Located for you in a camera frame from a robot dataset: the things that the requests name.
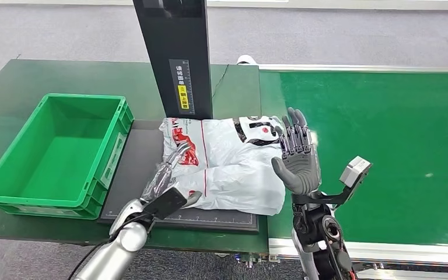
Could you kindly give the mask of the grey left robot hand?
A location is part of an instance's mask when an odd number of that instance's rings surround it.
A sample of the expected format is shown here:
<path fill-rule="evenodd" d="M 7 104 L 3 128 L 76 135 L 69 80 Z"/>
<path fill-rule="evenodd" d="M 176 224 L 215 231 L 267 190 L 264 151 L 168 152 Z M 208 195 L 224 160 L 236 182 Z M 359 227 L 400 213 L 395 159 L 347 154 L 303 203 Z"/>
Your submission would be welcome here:
<path fill-rule="evenodd" d="M 169 157 L 157 166 L 155 174 L 143 189 L 140 197 L 142 205 L 172 205 L 176 210 L 194 205 L 202 196 L 202 192 L 193 191 L 182 194 L 172 179 L 173 167 L 177 161 L 191 148 L 190 144 L 180 144 Z"/>

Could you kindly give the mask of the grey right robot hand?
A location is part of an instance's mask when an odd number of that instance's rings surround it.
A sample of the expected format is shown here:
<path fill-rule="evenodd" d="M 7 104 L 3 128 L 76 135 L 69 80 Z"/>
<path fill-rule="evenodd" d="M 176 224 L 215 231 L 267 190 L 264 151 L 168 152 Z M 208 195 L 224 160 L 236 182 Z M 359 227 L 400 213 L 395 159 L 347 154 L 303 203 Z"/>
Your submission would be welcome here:
<path fill-rule="evenodd" d="M 299 109 L 287 108 L 281 117 L 284 127 L 276 126 L 282 155 L 271 159 L 275 174 L 285 188 L 296 195 L 307 195 L 321 184 L 317 145 Z"/>

